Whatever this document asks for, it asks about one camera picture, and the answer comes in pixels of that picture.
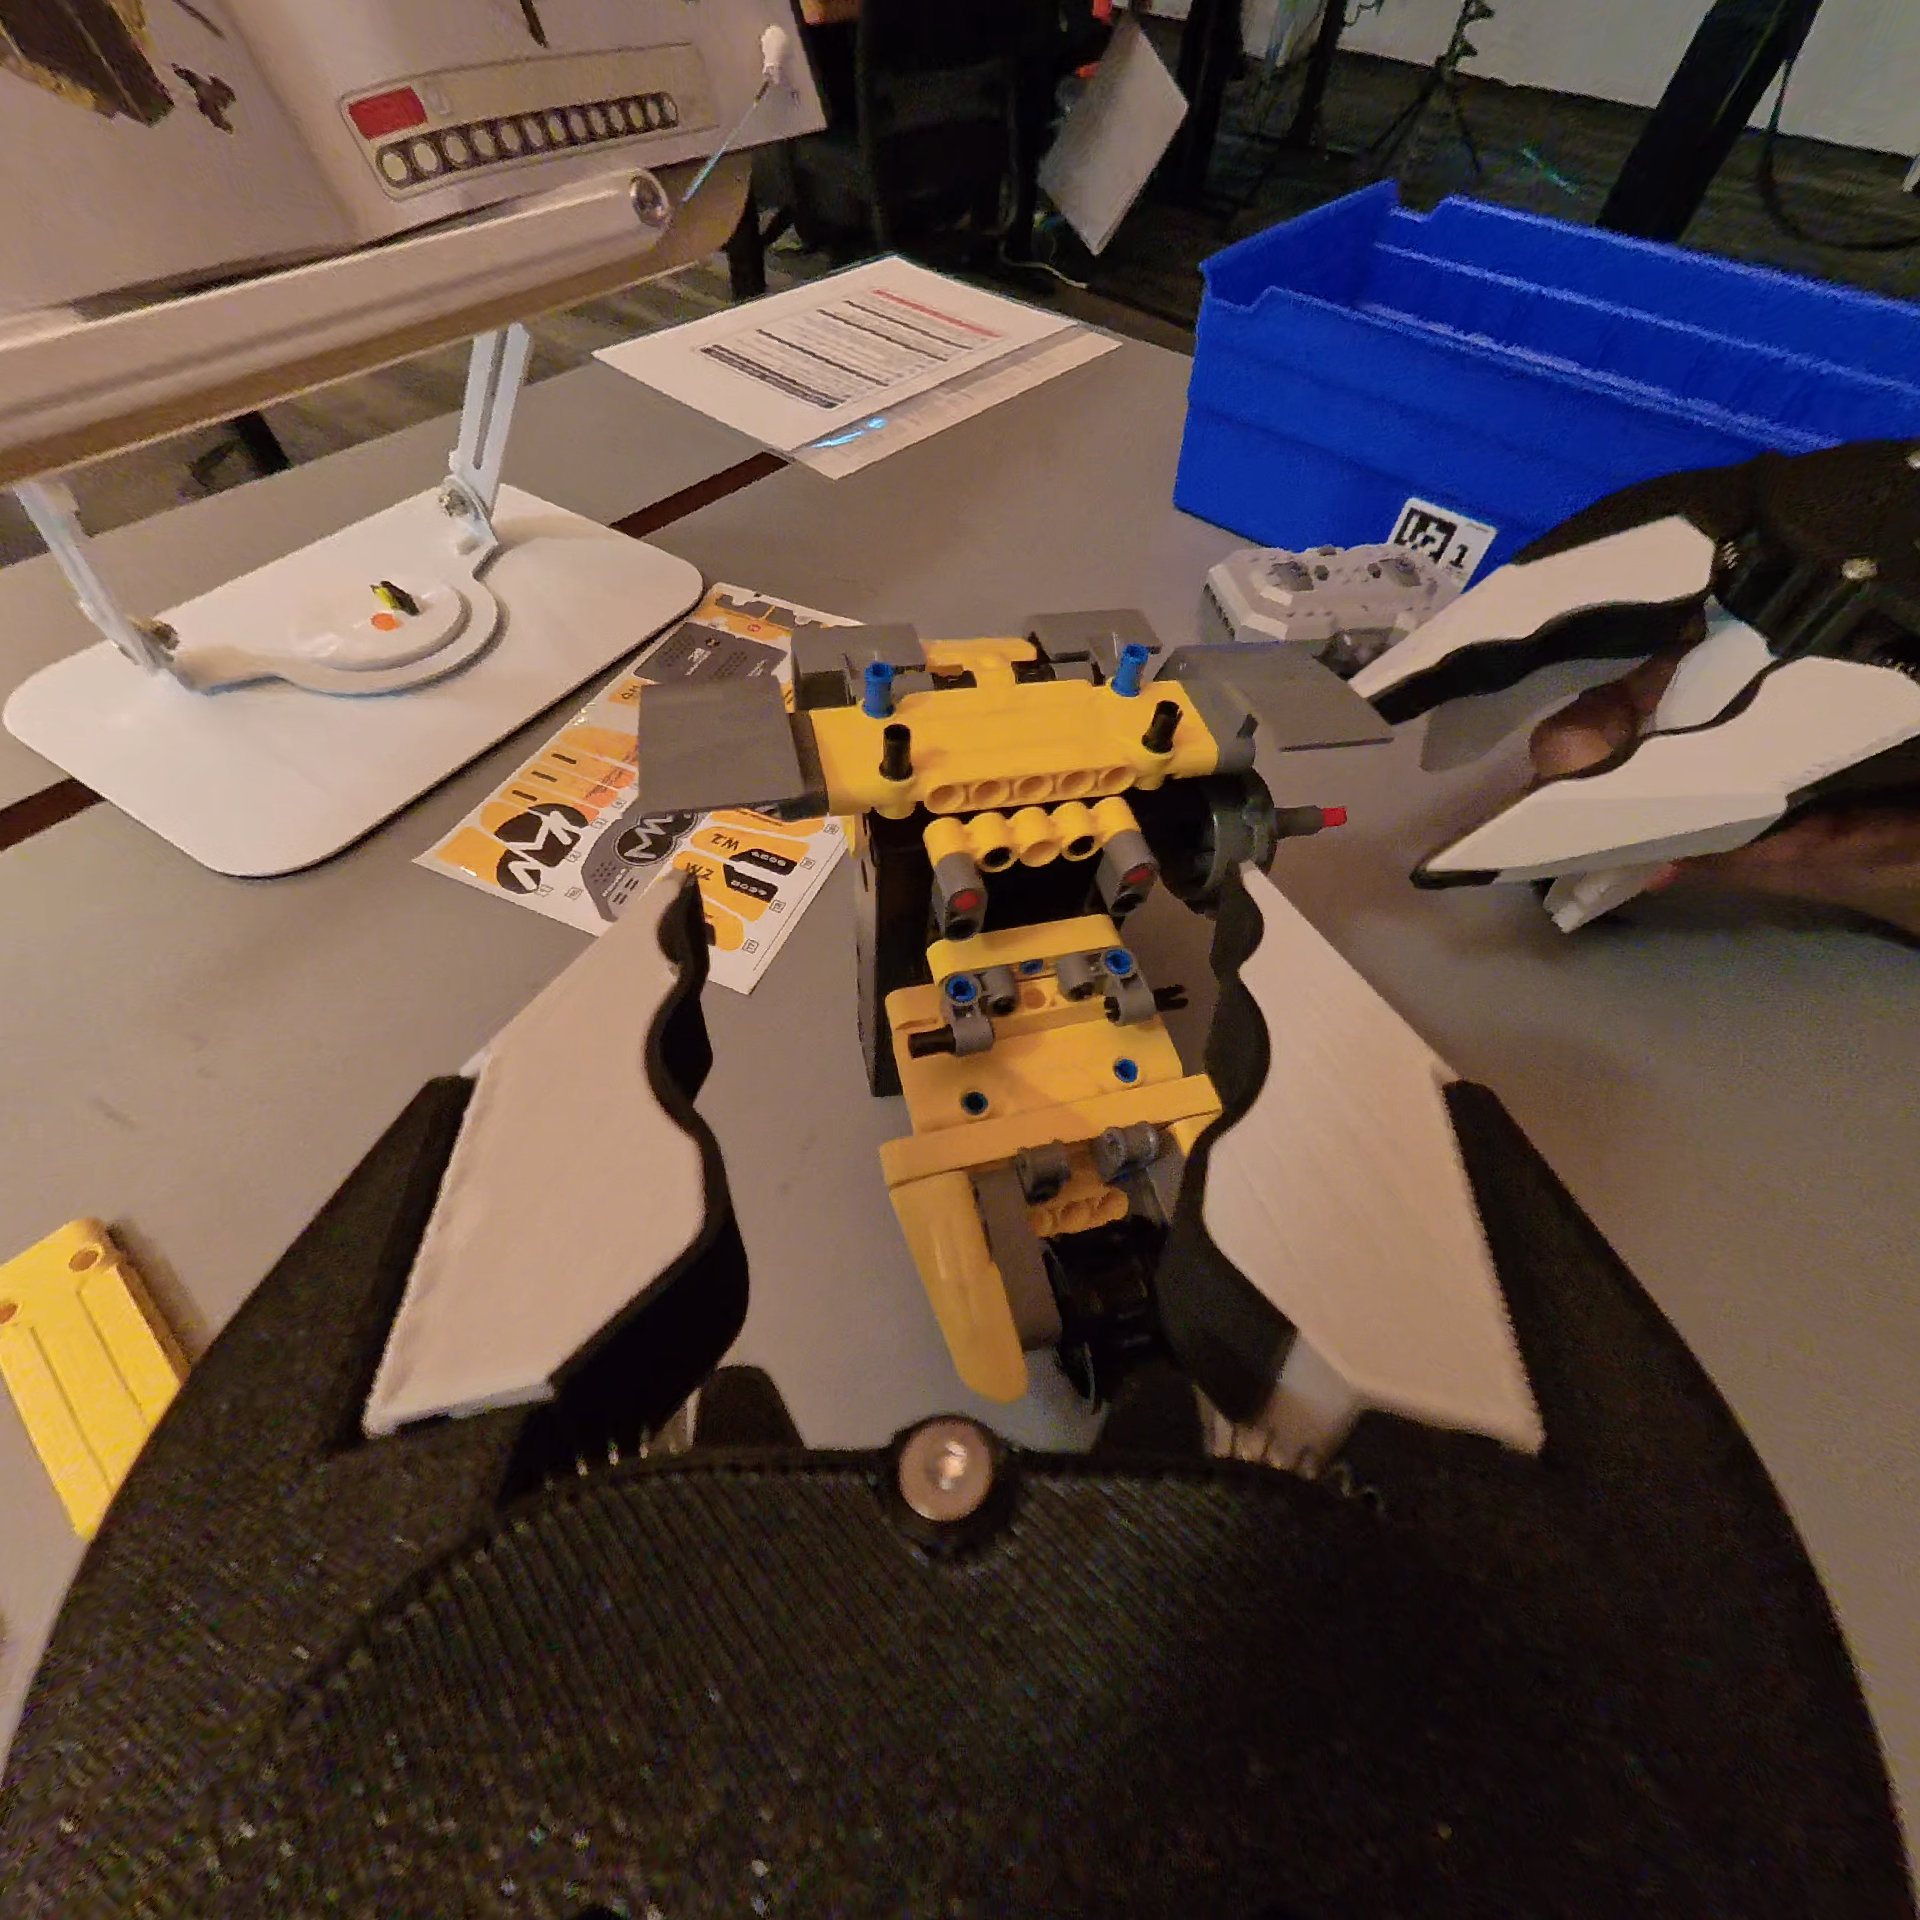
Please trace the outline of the person's right hand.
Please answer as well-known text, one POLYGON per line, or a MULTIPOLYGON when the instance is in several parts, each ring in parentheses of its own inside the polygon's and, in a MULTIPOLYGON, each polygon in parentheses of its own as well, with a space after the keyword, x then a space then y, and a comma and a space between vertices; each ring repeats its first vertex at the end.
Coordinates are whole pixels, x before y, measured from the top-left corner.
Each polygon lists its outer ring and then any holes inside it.
POLYGON ((1686 662, 1686 650, 1635 662, 1630 675, 1586 688, 1573 708, 1552 708, 1552 717, 1528 735, 1537 784, 1578 779, 1578 765, 1603 765, 1610 754, 1630 754, 1630 740, 1654 729, 1654 708, 1659 708, 1681 662, 1686 662))

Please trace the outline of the black office chair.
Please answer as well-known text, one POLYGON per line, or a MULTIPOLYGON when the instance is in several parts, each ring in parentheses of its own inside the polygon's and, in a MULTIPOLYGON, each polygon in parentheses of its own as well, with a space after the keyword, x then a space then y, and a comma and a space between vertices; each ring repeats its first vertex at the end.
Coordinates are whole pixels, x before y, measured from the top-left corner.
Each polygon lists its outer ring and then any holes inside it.
POLYGON ((1093 49, 1093 0, 859 0, 854 135, 878 248, 970 224, 979 256, 1032 271, 1055 84, 1093 49))

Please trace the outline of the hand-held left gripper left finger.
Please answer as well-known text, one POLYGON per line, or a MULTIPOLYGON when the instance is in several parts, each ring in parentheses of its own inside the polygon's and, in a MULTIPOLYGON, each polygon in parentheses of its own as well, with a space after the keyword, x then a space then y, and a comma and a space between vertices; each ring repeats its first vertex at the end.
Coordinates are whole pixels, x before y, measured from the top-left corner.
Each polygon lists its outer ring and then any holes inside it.
POLYGON ((671 1307, 671 1283, 707 1295, 736 1343, 744 1283, 702 1276, 736 1218, 694 1113, 702 984, 702 889, 658 878, 479 1055, 371 1434, 562 1399, 620 1326, 671 1307))

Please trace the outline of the large blue plastic bin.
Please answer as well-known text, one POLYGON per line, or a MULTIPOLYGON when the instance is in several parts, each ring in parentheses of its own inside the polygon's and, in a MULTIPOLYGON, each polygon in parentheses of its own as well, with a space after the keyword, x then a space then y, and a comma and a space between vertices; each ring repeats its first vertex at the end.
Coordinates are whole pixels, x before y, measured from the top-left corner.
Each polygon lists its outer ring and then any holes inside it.
POLYGON ((1308 549, 1416 491, 1501 567, 1621 487, 1909 423, 1909 302, 1366 185, 1204 256, 1174 510, 1308 549))

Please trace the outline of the open instruction booklet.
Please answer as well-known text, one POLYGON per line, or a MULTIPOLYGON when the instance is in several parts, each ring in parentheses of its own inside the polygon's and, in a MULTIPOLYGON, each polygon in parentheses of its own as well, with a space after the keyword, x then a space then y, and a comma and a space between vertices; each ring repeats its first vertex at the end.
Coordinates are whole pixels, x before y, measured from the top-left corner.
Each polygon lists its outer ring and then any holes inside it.
POLYGON ((6 0, 0 321, 822 129, 796 0, 6 0))

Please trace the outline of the printed paper sheet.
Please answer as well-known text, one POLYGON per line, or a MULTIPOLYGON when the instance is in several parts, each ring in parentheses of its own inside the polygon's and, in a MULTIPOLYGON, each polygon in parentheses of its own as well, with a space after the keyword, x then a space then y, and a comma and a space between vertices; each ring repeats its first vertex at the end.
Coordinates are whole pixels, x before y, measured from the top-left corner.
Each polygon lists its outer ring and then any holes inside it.
POLYGON ((1115 346, 1076 321, 910 256, 866 256, 694 324, 638 330, 599 352, 599 368, 748 433, 760 455, 854 479, 1106 352, 1115 346))

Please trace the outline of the white printed tag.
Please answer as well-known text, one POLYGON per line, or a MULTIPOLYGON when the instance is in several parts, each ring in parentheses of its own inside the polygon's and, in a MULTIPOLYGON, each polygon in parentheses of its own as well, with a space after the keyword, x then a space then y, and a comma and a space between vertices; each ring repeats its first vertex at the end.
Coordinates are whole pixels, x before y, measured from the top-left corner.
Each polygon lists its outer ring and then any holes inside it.
POLYGON ((1468 510, 1441 510, 1441 503, 1400 503, 1397 510, 1397 538, 1400 549, 1440 561, 1440 580, 1468 586, 1479 561, 1501 542, 1501 524, 1468 515, 1468 510))

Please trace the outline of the grey toy gear wheel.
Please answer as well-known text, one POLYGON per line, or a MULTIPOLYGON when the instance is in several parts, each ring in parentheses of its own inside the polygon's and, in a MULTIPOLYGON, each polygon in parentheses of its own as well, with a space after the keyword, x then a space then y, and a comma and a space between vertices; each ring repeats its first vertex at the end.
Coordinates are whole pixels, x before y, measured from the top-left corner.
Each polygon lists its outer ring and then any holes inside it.
POLYGON ((1237 867, 1269 867, 1278 856, 1278 802, 1269 784, 1245 779, 1204 779, 1204 836, 1198 836, 1198 908, 1219 908, 1237 867))

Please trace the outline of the yellow toy panel piece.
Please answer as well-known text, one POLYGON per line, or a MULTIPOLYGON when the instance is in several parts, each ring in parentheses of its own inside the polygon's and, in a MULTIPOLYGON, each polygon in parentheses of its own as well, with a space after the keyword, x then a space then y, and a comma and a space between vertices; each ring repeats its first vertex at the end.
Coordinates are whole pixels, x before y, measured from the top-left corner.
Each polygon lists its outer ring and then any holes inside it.
POLYGON ((0 1271, 0 1380, 75 1535, 100 1535, 184 1371, 177 1326, 100 1218, 69 1218, 0 1271))

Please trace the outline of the yellow toy brick vehicle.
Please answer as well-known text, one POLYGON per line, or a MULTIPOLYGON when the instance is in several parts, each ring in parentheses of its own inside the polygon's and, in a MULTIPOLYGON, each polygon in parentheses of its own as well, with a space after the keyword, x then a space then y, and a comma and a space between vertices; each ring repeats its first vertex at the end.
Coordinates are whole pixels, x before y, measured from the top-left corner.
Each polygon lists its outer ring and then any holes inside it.
POLYGON ((859 856, 859 1063, 899 1105, 888 1192, 964 1388, 1017 1399, 1055 1351, 1084 1399, 1163 1365, 1163 1244, 1219 1117, 1138 954, 1186 898, 1204 779, 1386 740, 1303 640, 1163 640, 1138 606, 1029 632, 813 629, 776 675, 638 703, 645 813, 843 820, 859 856))

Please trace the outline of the yellow grey sticker sheet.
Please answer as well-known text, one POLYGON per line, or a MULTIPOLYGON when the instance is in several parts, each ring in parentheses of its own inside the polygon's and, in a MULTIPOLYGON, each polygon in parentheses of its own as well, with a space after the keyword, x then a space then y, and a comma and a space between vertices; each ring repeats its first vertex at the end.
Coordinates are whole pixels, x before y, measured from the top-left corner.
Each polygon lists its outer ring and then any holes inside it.
POLYGON ((748 993, 843 856, 843 820, 645 813, 638 703, 684 675, 796 675, 789 650, 837 606, 707 586, 623 675, 608 675, 518 779, 414 867, 599 932, 648 878, 702 878, 707 984, 748 993))

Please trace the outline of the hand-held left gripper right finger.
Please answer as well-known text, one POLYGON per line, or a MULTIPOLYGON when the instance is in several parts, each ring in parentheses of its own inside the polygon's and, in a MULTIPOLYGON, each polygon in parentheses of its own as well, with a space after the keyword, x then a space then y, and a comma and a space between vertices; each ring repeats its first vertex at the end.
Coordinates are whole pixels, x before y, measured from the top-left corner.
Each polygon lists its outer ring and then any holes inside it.
POLYGON ((1545 1449, 1454 1071, 1260 867, 1219 895, 1208 971, 1219 1117, 1156 1276, 1208 1449, 1346 1449, 1362 1409, 1545 1449))

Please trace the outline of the light grey toy battery box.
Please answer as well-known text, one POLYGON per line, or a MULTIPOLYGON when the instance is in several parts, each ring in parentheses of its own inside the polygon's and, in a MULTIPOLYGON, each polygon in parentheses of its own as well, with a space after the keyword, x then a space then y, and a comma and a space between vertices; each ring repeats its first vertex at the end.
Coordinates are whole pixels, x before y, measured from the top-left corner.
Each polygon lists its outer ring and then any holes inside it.
POLYGON ((1204 640, 1303 640, 1339 675, 1416 632, 1461 580, 1413 542, 1224 549, 1204 580, 1204 640))

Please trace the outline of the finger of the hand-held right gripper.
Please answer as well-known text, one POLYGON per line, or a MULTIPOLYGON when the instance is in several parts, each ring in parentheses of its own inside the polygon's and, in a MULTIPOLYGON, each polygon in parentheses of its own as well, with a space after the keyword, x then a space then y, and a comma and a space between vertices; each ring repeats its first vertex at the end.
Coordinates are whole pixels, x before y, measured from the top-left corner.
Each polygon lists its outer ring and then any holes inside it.
POLYGON ((1686 515, 1513 561, 1374 650, 1350 696, 1386 729, 1426 717, 1416 765, 1468 765, 1610 672, 1670 650, 1715 596, 1715 561, 1723 542, 1686 515))
POLYGON ((1630 735, 1528 784, 1484 824, 1426 852, 1416 889, 1545 889, 1545 895, 1643 895, 1692 852, 1740 852, 1789 820, 1819 779, 1819 662, 1772 662, 1740 614, 1715 614, 1659 675, 1630 735))

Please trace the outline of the wooden table black frame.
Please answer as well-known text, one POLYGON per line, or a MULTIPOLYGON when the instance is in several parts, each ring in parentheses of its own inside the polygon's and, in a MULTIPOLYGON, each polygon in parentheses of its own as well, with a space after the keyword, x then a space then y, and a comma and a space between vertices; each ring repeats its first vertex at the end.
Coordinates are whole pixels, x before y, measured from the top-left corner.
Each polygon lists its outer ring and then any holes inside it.
POLYGON ((1597 224, 1681 243, 1819 0, 1715 0, 1597 224))

